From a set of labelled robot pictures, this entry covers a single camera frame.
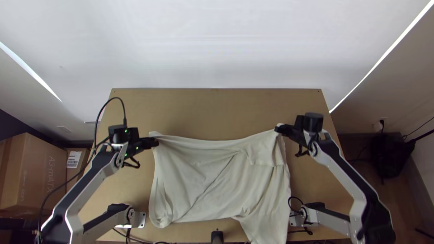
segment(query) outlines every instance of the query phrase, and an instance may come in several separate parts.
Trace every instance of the cable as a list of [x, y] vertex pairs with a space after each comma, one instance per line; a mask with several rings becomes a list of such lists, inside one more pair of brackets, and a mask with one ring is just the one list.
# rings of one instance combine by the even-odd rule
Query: cable
[[114, 230], [116, 233], [118, 233], [119, 235], [121, 235], [121, 236], [123, 236], [123, 237], [125, 237], [125, 238], [127, 238], [127, 239], [130, 239], [130, 240], [136, 241], [136, 242], [138, 242], [138, 243], [142, 243], [142, 244], [153, 244], [152, 242], [144, 242], [144, 241], [137, 240], [137, 239], [135, 239], [135, 238], [132, 238], [132, 237], [126, 236], [125, 234], [123, 234], [122, 232], [120, 232], [119, 230], [117, 230], [117, 229], [115, 229], [115, 228], [113, 228], [113, 230]]
[[104, 108], [107, 106], [108, 103], [110, 103], [111, 101], [113, 101], [114, 99], [118, 99], [119, 101], [121, 101], [122, 104], [122, 109], [123, 109], [123, 124], [125, 126], [127, 126], [127, 117], [126, 117], [126, 113], [125, 113], [125, 105], [123, 104], [123, 101], [120, 97], [113, 97], [110, 98], [106, 103], [104, 103], [104, 105], [102, 106], [102, 108], [100, 109], [98, 116], [96, 117], [96, 121], [95, 121], [95, 128], [94, 128], [94, 151], [92, 153], [92, 155], [89, 157], [89, 160], [87, 161], [86, 165], [83, 167], [82, 170], [80, 170], [76, 175], [74, 175], [73, 177], [71, 177], [71, 179], [67, 180], [66, 182], [64, 182], [62, 185], [58, 186], [57, 188], [55, 188], [54, 190], [52, 190], [49, 194], [47, 194], [42, 202], [41, 208], [39, 209], [39, 215], [38, 215], [38, 232], [36, 233], [36, 239], [37, 239], [37, 243], [40, 244], [41, 243], [41, 236], [40, 236], [40, 231], [41, 231], [41, 220], [42, 220], [42, 212], [45, 206], [45, 203], [47, 202], [48, 198], [57, 190], [61, 189], [63, 186], [65, 186], [66, 184], [68, 184], [70, 181], [72, 181], [73, 179], [75, 179], [78, 175], [80, 175], [85, 168], [87, 167], [87, 165], [89, 165], [89, 163], [92, 160], [92, 157], [96, 154], [96, 151], [98, 149], [98, 147], [104, 143], [108, 137], [106, 137], [106, 139], [104, 139], [103, 141], [101, 141], [100, 143], [96, 144], [96, 131], [97, 131], [97, 127], [98, 127], [98, 120], [99, 117], [101, 116], [101, 113], [103, 112]]
[[[302, 211], [297, 211], [297, 210], [295, 210], [295, 209], [293, 209], [293, 208], [291, 207], [290, 201], [291, 201], [291, 199], [293, 199], [293, 198], [294, 198], [294, 199], [297, 199], [297, 200], [298, 200], [302, 205], [304, 205], [303, 201], [302, 201], [300, 198], [295, 197], [295, 196], [290, 196], [290, 197], [288, 198], [288, 206], [289, 206], [289, 208], [290, 208], [293, 212], [295, 212], [295, 214], [292, 214], [292, 215], [290, 215], [289, 217], [294, 217], [294, 216], [302, 215], [302, 214], [303, 214]], [[304, 213], [305, 213], [304, 224], [306, 224], [306, 223], [307, 223], [307, 210], [306, 210], [306, 208], [304, 208], [304, 207], [302, 207], [302, 209], [304, 210]], [[303, 227], [303, 228], [304, 228], [304, 230], [293, 230], [293, 231], [288, 231], [288, 234], [298, 233], [298, 232], [306, 232], [308, 235], [313, 235], [313, 232], [310, 231], [310, 230], [308, 230], [307, 227]]]
[[427, 122], [425, 122], [425, 123], [423, 123], [421, 126], [419, 126], [417, 129], [415, 129], [414, 131], [410, 132], [410, 133], [407, 134], [407, 135], [402, 136], [402, 138], [403, 138], [404, 140], [407, 139], [407, 136], [409, 136], [409, 135], [415, 133], [417, 130], [419, 130], [420, 128], [422, 128], [422, 126], [426, 125], [428, 122], [430, 122], [430, 121], [433, 120], [433, 119], [434, 119], [434, 116], [433, 116], [432, 118], [430, 118]]
[[56, 191], [58, 191], [59, 189], [61, 189], [63, 186], [65, 186], [66, 184], [68, 184], [69, 182], [71, 182], [73, 179], [75, 179], [76, 177], [78, 177], [81, 173], [84, 172], [84, 170], [86, 169], [87, 165], [89, 165], [89, 163], [92, 161], [92, 158], [95, 156], [95, 153], [98, 149], [98, 147], [103, 144], [106, 140], [108, 139], [108, 137], [106, 137], [103, 141], [101, 141], [100, 143], [98, 143], [96, 145], [96, 147], [94, 148], [92, 155], [89, 157], [89, 160], [87, 161], [86, 165], [84, 165], [84, 167], [74, 176], [72, 176], [69, 180], [65, 181], [62, 185], [56, 187], [55, 189], [53, 189], [50, 193], [48, 193], [41, 205], [41, 208], [39, 209], [39, 215], [38, 215], [38, 232], [36, 233], [36, 238], [38, 239], [38, 244], [40, 244], [40, 235], [39, 232], [41, 231], [41, 220], [42, 220], [42, 212], [44, 210], [44, 206], [45, 203], [47, 202], [48, 198]]
[[365, 151], [365, 149], [368, 148], [368, 145], [365, 145], [359, 152], [359, 154], [357, 154], [357, 158], [353, 159], [353, 160], [348, 160], [349, 163], [354, 164], [355, 162], [362, 160], [360, 159], [360, 156], [362, 155], [363, 151]]
[[108, 103], [110, 103], [111, 101], [118, 99], [119, 101], [121, 101], [122, 103], [122, 109], [123, 109], [123, 125], [127, 126], [127, 117], [125, 116], [125, 105], [123, 104], [123, 101], [120, 97], [113, 97], [110, 98], [107, 102], [104, 103], [104, 105], [102, 106], [101, 110], [98, 113], [98, 116], [96, 117], [95, 120], [95, 131], [94, 131], [94, 141], [96, 142], [96, 129], [97, 129], [97, 125], [98, 125], [98, 120], [99, 117], [101, 116], [101, 113], [103, 112], [105, 106], [107, 106]]
[[136, 242], [141, 243], [141, 244], [170, 244], [170, 243], [165, 242], [165, 241], [159, 241], [159, 242], [155, 242], [155, 243], [150, 242], [150, 241], [142, 241], [142, 240], [138, 240], [138, 239], [136, 239], [136, 238], [133, 238], [133, 237], [127, 236], [127, 235], [125, 235], [124, 233], [120, 232], [119, 230], [117, 230], [117, 229], [115, 229], [115, 228], [113, 228], [113, 230], [114, 230], [116, 233], [118, 233], [119, 235], [121, 235], [121, 236], [123, 236], [123, 237], [125, 237], [125, 238], [127, 238], [127, 239], [129, 239], [129, 240], [136, 241]]
[[295, 209], [293, 209], [292, 207], [291, 207], [291, 204], [290, 204], [290, 201], [291, 201], [291, 199], [297, 199], [302, 205], [304, 205], [304, 203], [303, 203], [303, 201], [302, 200], [300, 200], [298, 197], [294, 197], [294, 196], [290, 196], [289, 198], [288, 198], [288, 206], [289, 206], [289, 208], [293, 211], [293, 212], [295, 212], [295, 213], [300, 213], [300, 214], [302, 214], [302, 212], [301, 211], [297, 211], [297, 210], [295, 210]]

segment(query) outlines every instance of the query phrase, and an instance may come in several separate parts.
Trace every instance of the wooden tabletop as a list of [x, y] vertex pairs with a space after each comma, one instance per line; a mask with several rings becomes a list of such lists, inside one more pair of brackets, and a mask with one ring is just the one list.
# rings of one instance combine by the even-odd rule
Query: wooden tabletop
[[[202, 140], [232, 140], [273, 129], [278, 123], [294, 124], [298, 114], [317, 112], [324, 115], [324, 129], [339, 143], [319, 89], [113, 89], [110, 97], [114, 96], [124, 101], [128, 126], [138, 127], [141, 137], [158, 131]], [[108, 126], [122, 124], [122, 120], [122, 107], [115, 100], [105, 109], [97, 141], [108, 135]], [[287, 138], [285, 143], [292, 195], [305, 203], [324, 202], [327, 208], [348, 214], [352, 198], [333, 174], [309, 156], [296, 158], [298, 145]], [[136, 211], [148, 212], [154, 156], [146, 150], [135, 158], [142, 165], [140, 169], [123, 168], [108, 177], [81, 210], [83, 223], [102, 214], [112, 203], [132, 204]], [[217, 228], [223, 231], [226, 242], [248, 241], [233, 219], [172, 223], [163, 229], [147, 219], [145, 227], [133, 229], [131, 236], [151, 242], [209, 242]], [[288, 240], [345, 238], [323, 226], [310, 229], [314, 235], [289, 234]], [[99, 240], [125, 238], [111, 230]]]

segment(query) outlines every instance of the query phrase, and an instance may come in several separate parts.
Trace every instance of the white wall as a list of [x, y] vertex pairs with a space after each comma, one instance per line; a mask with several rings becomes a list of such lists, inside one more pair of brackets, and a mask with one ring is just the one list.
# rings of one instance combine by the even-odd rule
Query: white wall
[[[369, 77], [332, 113], [338, 133], [385, 131], [406, 134], [434, 116], [434, 10], [430, 9]], [[409, 139], [433, 129], [434, 122]], [[434, 201], [434, 135], [416, 143], [412, 157]]]
[[[315, 88], [332, 108], [428, 2], [2, 1], [0, 41], [63, 104], [41, 103], [46, 94], [27, 86], [25, 72], [8, 74], [15, 69], [0, 57], [0, 86], [17, 87], [0, 87], [0, 108], [69, 140], [92, 139], [83, 121], [112, 88]], [[24, 105], [22, 97], [27, 107], [7, 103]], [[38, 106], [66, 117], [41, 116]]]

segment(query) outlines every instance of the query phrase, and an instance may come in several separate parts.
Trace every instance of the white cloth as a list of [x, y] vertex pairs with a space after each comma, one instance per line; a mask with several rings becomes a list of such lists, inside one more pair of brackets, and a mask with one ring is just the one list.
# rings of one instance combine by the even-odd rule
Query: white cloth
[[156, 227], [230, 217], [253, 244], [286, 243], [291, 190], [279, 133], [231, 141], [149, 136], [160, 143], [149, 200]]

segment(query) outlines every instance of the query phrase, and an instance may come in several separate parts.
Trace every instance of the light strip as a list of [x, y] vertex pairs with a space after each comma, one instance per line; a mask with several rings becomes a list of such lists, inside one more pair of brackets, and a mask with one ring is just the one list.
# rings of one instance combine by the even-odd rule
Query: light strip
[[410, 23], [410, 25], [404, 30], [404, 32], [398, 37], [398, 39], [383, 54], [383, 56], [381, 56], [381, 58], [372, 67], [372, 69], [365, 75], [365, 77], [363, 77], [363, 79], [356, 86], [354, 86], [354, 88], [351, 91], [349, 91], [349, 93], [344, 98], [342, 98], [342, 100], [340, 100], [338, 104], [336, 104], [329, 111], [329, 113], [333, 112], [354, 90], [356, 90], [356, 88], [366, 79], [366, 77], [368, 77], [368, 75], [371, 74], [371, 72], [383, 61], [384, 58], [386, 58], [389, 55], [390, 52], [392, 52], [392, 50], [407, 35], [407, 33], [417, 24], [417, 22], [419, 22], [419, 20], [425, 15], [425, 13], [428, 12], [428, 10], [433, 6], [433, 4], [434, 4], [434, 0], [429, 1], [429, 3], [424, 7], [424, 9], [422, 9], [422, 11], [416, 16], [416, 18]]
[[49, 91], [53, 96], [55, 96], [57, 99], [60, 100], [60, 98], [54, 93], [54, 91], [48, 86], [45, 81], [39, 77], [35, 71], [32, 70], [18, 55], [16, 55], [12, 50], [10, 50], [7, 46], [5, 46], [2, 42], [0, 42], [0, 48], [7, 54], [9, 57], [11, 57], [17, 64], [21, 66], [27, 73], [32, 76], [37, 82], [39, 82], [47, 91]]

